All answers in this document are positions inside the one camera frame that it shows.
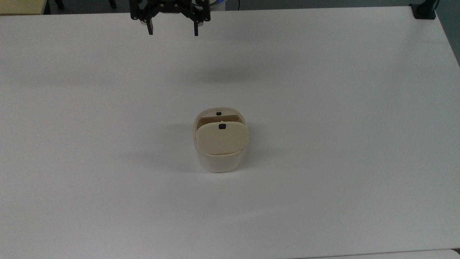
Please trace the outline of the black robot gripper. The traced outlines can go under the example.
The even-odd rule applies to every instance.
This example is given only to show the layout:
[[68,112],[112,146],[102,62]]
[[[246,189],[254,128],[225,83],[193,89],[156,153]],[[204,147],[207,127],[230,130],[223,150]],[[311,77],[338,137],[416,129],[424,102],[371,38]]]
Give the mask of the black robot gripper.
[[154,34],[153,21],[159,13],[182,14],[194,22],[194,36],[199,36],[202,22],[211,20],[209,0],[130,0],[129,10],[132,20],[144,21],[148,34]]

